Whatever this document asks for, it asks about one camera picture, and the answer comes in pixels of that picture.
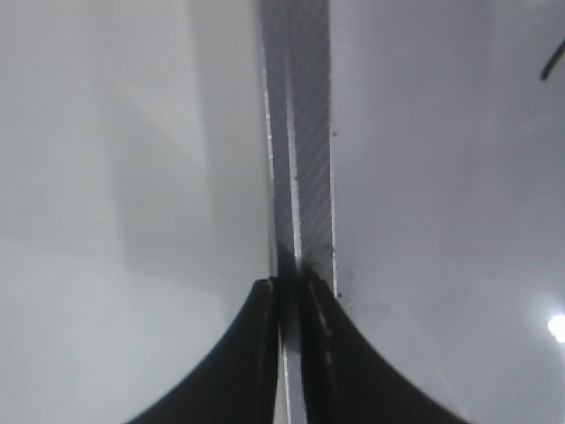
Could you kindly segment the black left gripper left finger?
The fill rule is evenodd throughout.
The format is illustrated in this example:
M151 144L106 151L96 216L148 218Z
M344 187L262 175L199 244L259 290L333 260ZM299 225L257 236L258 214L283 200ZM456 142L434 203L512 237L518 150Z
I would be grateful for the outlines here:
M260 279L208 355L132 423L272 423L279 359L279 299Z

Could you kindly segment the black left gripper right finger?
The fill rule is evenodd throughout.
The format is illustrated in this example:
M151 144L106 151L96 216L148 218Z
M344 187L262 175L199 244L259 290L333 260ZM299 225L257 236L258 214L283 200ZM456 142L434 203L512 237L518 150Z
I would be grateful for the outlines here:
M372 347L313 271L300 276L298 311L309 423L463 422Z

